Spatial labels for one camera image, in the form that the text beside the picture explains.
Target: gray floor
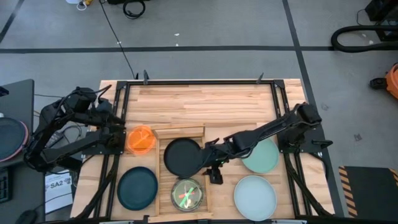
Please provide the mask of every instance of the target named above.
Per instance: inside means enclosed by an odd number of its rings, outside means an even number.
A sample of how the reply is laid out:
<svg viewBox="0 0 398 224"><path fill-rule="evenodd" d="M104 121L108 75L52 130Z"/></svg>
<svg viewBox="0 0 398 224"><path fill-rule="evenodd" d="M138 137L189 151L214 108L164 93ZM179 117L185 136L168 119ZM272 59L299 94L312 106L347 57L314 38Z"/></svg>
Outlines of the gray floor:
<svg viewBox="0 0 398 224"><path fill-rule="evenodd" d="M356 12L368 2L288 0L300 45L329 46L332 33L356 25ZM16 3L0 1L0 29ZM124 17L121 6L104 6L124 47L293 46L282 0L152 0L135 21ZM359 20L370 24L363 12ZM356 32L342 35L341 41L367 45L378 38L372 32ZM25 0L0 43L0 49L92 47L118 47L97 1L81 12L64 0ZM151 78L257 78L262 72L264 78L302 77L293 50L126 55L135 72L146 69ZM335 173L341 165L398 169L397 100L368 87L370 79L382 77L397 62L397 56L397 52L303 52L325 136L334 141L329 151ZM97 88L103 79L132 77L122 53L0 54L0 68L0 85L33 78L36 93L60 96L76 86ZM35 110L51 102L36 97ZM355 140L357 134L362 140ZM69 212L60 210L47 218L62 219Z"/></svg>

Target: black plate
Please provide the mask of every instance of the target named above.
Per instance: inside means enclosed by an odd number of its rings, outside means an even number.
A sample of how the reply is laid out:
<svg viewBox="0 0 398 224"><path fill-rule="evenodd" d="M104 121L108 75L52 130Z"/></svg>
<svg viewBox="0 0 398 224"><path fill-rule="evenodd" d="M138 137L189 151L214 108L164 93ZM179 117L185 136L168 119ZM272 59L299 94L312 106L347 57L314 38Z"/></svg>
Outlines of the black plate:
<svg viewBox="0 0 398 224"><path fill-rule="evenodd" d="M189 138L178 138L170 142L163 159L166 168L179 177L194 174L202 165L200 146Z"/></svg>
<svg viewBox="0 0 398 224"><path fill-rule="evenodd" d="M119 181L118 199L124 208L138 211L150 205L157 193L155 174L146 167L129 169Z"/></svg>
<svg viewBox="0 0 398 224"><path fill-rule="evenodd" d="M24 125L12 118L0 118L0 161L12 156L26 137Z"/></svg>

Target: wooden table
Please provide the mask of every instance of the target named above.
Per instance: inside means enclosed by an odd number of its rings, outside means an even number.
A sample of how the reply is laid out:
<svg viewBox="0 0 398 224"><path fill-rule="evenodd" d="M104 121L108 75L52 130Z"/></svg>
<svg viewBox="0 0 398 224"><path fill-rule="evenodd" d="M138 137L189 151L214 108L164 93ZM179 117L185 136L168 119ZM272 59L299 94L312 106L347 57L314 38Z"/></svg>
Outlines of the wooden table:
<svg viewBox="0 0 398 224"><path fill-rule="evenodd" d="M305 97L300 80L285 79L284 81L290 107L303 103ZM114 99L116 82L115 80L101 82L100 88L112 84L112 87L103 95L110 102ZM123 96L124 90L121 93L120 102L123 101ZM121 114L121 107L120 103L118 116ZM276 115L271 88L264 85L132 86L127 105L126 129L127 132L131 131L140 124L153 126L203 123L206 127L205 140L211 141L245 129L257 128L274 119ZM308 154L301 154L301 158L308 188L326 210L334 213L322 162ZM112 160L112 158L109 160L109 169ZM103 156L95 156L81 169L71 217L78 215L96 192L102 162ZM127 170L135 166L146 166L155 172L155 162L155 150L143 156L125 152L120 159L117 183ZM238 181L247 175L260 175L275 188L277 208L271 218L294 217L282 154L277 167L268 174L251 172L240 159L225 164L221 168L221 173L224 184L210 185L213 219L244 219L234 206L233 191ZM296 189L300 211L304 214L301 192L297 186ZM108 190L104 193L101 215L105 214L107 199ZM114 196L112 220L142 220L144 215L155 215L154 203L141 211L130 211L119 203L117 195Z"/></svg>

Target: black metal frame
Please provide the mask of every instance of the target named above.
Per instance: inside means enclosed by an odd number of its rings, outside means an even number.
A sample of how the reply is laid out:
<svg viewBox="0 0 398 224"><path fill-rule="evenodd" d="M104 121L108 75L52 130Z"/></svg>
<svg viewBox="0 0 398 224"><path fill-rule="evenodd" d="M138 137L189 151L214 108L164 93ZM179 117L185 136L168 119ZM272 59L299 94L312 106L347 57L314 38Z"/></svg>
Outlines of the black metal frame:
<svg viewBox="0 0 398 224"><path fill-rule="evenodd" d="M283 80L136 80L136 81L118 81L116 85L116 94L114 97L114 104L113 104L113 113L116 114L118 112L118 105L119 105L119 98L121 94L121 90L124 88L124 101L123 101L123 107L122 107L122 112L121 112L121 119L126 120L126 113L127 113L127 103L129 100L129 92L130 88L132 86L136 85L270 85L271 87L271 92L272 92L272 99L274 101L274 106L275 106L275 113L277 118L281 117L282 114L280 112L280 107L279 107L279 101L278 101L278 96L277 96L277 87L280 88L280 92L282 93L282 101L284 104L284 109L285 111L289 111L289 104L287 102L287 94L285 90L285 85ZM302 165L301 165L301 160L300 160L300 155L299 153L294 154L295 156L295 161L296 161L296 168L298 170L298 175L301 178L302 182L305 185L305 180L303 176L303 170L302 170ZM119 155L114 156L114 163L119 164ZM289 160L289 163L291 164L289 153L285 152L284 153L284 160L285 162ZM103 165L101 168L101 175L100 175L100 180L99 180L99 185L104 181L104 178L106 176L106 172L108 169L108 164L109 164L109 156L104 155L104 160L103 160ZM290 175L287 175L288 181L289 181L289 189L290 189L290 195L292 198L292 206L294 210L294 215L295 217L300 216L300 209L299 209L299 203L297 200L297 193L295 190L295 185L294 185L294 180ZM113 198L114 198L114 191L115 191L115 186L116 186L116 176L110 183L110 189L109 189L109 196L108 196L108 201L107 201L107 207L106 207L106 217L111 218L111 212L112 212L112 207L113 207ZM305 202L305 211L307 215L311 215L311 207L310 204L303 194L303 199ZM102 198L98 201L98 204L95 207L94 211L94 217L99 217L100 215L100 210L101 210L101 203L102 203ZM223 222L223 220L213 220L213 222ZM228 220L226 222L229 223L247 223L249 220Z"/></svg>

